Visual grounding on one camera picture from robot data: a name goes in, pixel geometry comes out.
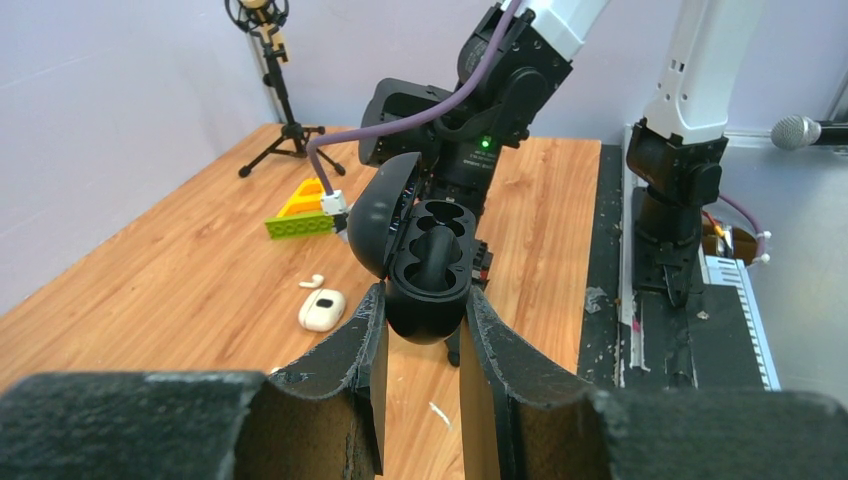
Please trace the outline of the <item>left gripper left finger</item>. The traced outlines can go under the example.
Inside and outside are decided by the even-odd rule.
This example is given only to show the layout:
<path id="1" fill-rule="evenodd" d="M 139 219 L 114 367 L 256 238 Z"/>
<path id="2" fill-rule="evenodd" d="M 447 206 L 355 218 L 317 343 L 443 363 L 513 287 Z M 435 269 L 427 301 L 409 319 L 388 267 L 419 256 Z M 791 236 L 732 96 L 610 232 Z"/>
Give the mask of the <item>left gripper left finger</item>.
<path id="1" fill-rule="evenodd" d="M 1 397 L 5 479 L 372 479 L 384 469 L 385 288 L 290 364 L 48 372 Z"/>

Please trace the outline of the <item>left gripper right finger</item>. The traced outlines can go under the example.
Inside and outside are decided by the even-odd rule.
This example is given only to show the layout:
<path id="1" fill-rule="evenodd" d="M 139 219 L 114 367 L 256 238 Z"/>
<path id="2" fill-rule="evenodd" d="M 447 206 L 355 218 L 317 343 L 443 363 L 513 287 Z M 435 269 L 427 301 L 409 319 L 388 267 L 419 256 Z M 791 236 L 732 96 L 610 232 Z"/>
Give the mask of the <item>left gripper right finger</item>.
<path id="1" fill-rule="evenodd" d="M 843 479 L 847 412 L 805 392 L 603 389 L 472 288 L 461 324 L 469 479 Z"/>

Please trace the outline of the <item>black earbud charging case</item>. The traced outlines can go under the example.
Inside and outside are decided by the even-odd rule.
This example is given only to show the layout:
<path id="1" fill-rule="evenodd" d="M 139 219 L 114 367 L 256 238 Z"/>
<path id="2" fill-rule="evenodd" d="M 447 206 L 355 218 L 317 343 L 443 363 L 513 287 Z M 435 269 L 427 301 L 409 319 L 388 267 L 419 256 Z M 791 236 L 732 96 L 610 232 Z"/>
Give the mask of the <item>black earbud charging case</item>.
<path id="1" fill-rule="evenodd" d="M 458 328 L 472 286 L 476 218 L 445 200 L 421 200 L 422 156 L 390 158 L 351 207 L 351 250 L 385 287 L 385 318 L 402 338 L 438 343 Z"/>

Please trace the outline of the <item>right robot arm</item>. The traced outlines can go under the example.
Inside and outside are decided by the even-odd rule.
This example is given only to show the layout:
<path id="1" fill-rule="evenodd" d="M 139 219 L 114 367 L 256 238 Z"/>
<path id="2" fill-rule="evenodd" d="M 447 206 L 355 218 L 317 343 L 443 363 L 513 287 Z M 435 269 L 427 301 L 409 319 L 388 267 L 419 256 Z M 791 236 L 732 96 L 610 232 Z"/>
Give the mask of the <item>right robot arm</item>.
<path id="1" fill-rule="evenodd" d="M 527 139 L 604 9 L 602 1 L 491 7 L 458 55 L 457 84 L 469 95 L 458 102 L 435 86 L 381 80 L 363 125 L 405 126 L 361 141 L 361 163 L 377 167 L 418 152 L 426 195 L 481 213 L 502 149 Z M 656 91 L 632 129 L 626 163 L 647 185 L 635 230 L 648 259 L 633 280 L 638 289 L 663 292 L 675 308 L 693 290 L 700 215 L 719 195 L 732 91 L 763 9 L 760 1 L 684 2 Z M 410 123 L 440 104 L 446 110 L 436 119 Z"/>

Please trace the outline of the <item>white earbud case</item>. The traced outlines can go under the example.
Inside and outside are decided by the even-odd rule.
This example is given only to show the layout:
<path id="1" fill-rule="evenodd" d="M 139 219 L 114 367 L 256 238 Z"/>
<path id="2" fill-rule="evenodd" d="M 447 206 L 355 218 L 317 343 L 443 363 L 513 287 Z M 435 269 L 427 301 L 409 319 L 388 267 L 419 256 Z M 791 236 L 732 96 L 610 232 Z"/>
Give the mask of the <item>white earbud case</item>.
<path id="1" fill-rule="evenodd" d="M 298 323 L 312 332 L 329 332 L 340 321 L 346 308 L 344 294 L 332 289 L 316 289 L 304 301 L 298 312 Z"/>

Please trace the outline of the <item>white earbud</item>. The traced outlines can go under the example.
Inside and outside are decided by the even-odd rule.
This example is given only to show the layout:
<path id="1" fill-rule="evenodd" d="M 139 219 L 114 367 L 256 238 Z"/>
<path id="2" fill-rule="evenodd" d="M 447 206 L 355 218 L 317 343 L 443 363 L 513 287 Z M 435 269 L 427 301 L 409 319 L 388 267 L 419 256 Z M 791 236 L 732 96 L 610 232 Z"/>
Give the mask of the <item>white earbud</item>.
<path id="1" fill-rule="evenodd" d="M 304 289 L 319 289 L 323 286 L 325 277 L 321 274 L 313 274 L 309 280 L 300 281 L 298 286 Z"/>

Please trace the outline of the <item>green toy brick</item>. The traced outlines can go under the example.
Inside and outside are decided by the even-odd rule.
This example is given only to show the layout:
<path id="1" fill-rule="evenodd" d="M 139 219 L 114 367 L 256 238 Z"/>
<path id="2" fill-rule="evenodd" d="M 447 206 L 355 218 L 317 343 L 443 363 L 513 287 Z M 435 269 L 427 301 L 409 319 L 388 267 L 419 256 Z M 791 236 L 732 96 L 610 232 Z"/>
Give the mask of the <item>green toy brick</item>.
<path id="1" fill-rule="evenodd" d="M 322 212 L 273 217 L 264 221 L 272 240 L 296 238 L 335 231 L 334 219 Z"/>

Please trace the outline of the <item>yellow triangular plastic piece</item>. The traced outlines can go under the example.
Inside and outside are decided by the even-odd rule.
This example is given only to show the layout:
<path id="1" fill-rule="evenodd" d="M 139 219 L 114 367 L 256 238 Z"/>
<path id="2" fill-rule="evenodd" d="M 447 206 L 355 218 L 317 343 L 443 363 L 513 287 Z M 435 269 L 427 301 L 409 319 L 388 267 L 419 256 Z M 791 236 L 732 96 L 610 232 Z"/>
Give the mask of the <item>yellow triangular plastic piece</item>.
<path id="1" fill-rule="evenodd" d="M 276 217 L 283 218 L 306 213 L 322 213 L 321 198 L 323 195 L 323 185 L 318 178 L 306 179 L 299 184 Z"/>

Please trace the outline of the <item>black tripod mic stand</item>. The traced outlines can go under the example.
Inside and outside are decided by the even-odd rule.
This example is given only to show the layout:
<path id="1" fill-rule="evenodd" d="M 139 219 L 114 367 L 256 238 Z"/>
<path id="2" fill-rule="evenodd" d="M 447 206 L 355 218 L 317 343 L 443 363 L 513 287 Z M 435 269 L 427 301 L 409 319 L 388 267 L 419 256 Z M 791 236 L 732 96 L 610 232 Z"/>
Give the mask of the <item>black tripod mic stand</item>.
<path id="1" fill-rule="evenodd" d="M 279 137 L 251 162 L 240 168 L 238 175 L 241 178 L 248 177 L 256 166 L 272 154 L 291 156 L 294 158 L 306 158 L 306 147 L 313 135 L 323 135 L 326 133 L 324 126 L 304 126 L 295 119 L 290 103 L 289 92 L 282 72 L 282 66 L 285 63 L 273 58 L 264 57 L 260 45 L 259 53 L 261 54 L 261 58 L 265 64 L 265 72 L 263 73 L 262 82 L 276 95 L 276 99 L 282 107 L 283 122 L 280 128 Z"/>

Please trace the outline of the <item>grey handheld microphone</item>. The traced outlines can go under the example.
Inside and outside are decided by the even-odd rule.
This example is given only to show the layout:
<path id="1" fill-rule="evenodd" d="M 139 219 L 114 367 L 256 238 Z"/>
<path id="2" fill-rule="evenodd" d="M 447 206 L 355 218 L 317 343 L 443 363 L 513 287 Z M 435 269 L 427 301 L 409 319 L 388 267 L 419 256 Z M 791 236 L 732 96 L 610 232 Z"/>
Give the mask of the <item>grey handheld microphone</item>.
<path id="1" fill-rule="evenodd" d="M 791 115 L 772 127 L 770 139 L 775 147 L 787 151 L 809 146 L 846 147 L 847 123 Z"/>

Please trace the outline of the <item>beige condenser microphone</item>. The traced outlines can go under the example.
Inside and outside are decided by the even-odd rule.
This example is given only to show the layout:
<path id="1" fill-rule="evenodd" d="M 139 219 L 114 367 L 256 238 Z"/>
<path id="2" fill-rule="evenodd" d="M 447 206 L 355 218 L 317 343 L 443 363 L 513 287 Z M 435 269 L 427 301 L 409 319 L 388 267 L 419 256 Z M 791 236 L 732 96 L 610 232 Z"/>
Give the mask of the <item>beige condenser microphone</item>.
<path id="1" fill-rule="evenodd" d="M 264 57 L 282 63 L 289 61 L 283 35 L 289 15 L 288 1 L 282 7 L 272 0 L 235 1 L 235 7 L 232 1 L 225 1 L 224 7 L 232 23 L 259 42 Z"/>

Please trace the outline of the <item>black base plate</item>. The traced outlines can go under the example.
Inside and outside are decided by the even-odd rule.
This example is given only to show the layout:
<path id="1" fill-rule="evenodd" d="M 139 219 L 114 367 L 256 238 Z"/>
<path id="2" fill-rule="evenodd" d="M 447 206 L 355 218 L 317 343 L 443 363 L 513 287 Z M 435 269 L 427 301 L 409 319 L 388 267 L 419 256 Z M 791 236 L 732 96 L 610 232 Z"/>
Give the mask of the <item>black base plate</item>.
<path id="1" fill-rule="evenodd" d="M 707 284 L 706 255 L 682 309 L 663 282 L 635 279 L 648 269 L 630 229 L 642 192 L 621 147 L 602 146 L 596 192 L 579 376 L 602 387 L 764 389 L 736 290 Z"/>

